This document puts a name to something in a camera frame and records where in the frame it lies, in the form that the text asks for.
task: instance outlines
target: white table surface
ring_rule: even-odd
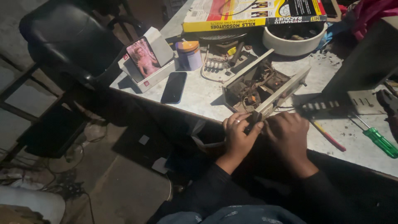
[[[192,2],[193,0],[188,0],[177,14],[163,27],[160,32],[164,38],[181,34],[181,23]],[[293,75],[305,65],[311,65],[312,68],[306,78],[308,86],[300,88],[295,94],[318,93],[323,90],[329,80],[341,67],[342,62],[341,59],[337,58],[336,55],[330,52],[326,54],[326,58],[323,57],[325,57],[325,55],[321,55],[317,52],[297,61],[273,62],[273,66],[278,71],[286,75]],[[132,95],[143,97],[147,100],[160,102],[167,79],[164,79],[147,92],[137,94],[132,88],[119,88],[118,83],[120,83],[120,81],[126,76],[126,73],[121,73],[110,87]],[[206,118],[223,121],[225,118],[232,115],[232,112],[219,102],[219,97],[222,95],[221,85],[222,84],[220,83],[202,78],[199,70],[190,71],[188,72],[181,102],[179,104],[169,105]],[[291,103],[292,100],[288,99],[284,106],[291,106]],[[387,115],[385,114],[365,115],[362,116],[362,119],[369,126],[375,127],[379,130],[380,134],[397,145],[392,137],[388,123],[384,121],[386,117]],[[349,119],[325,119],[317,120],[317,122],[337,142],[346,147],[347,151],[340,152],[312,125],[310,125],[308,132],[309,149],[398,177],[398,160],[388,157],[383,151],[381,151],[381,149],[374,145],[370,139],[364,136],[362,131]]]

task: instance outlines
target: phone screen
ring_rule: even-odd
[[[146,37],[141,37],[126,50],[144,79],[160,69],[160,64]]]
[[[184,90],[186,79],[187,79],[186,72],[170,73],[160,102],[164,104],[179,103],[181,101],[182,91]]]

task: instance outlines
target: black smartphone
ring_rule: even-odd
[[[160,102],[164,104],[178,104],[181,101],[186,79],[186,72],[170,73]]]

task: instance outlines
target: chair backrest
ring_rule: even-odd
[[[123,49],[123,44],[92,16],[90,9],[69,0],[49,0],[27,14],[20,32],[30,45],[93,77],[101,75]]]

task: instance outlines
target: screwdriver handle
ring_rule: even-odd
[[[376,128],[369,128],[362,132],[365,136],[370,138],[372,142],[383,150],[389,157],[396,159],[398,158],[398,149],[382,136]]]

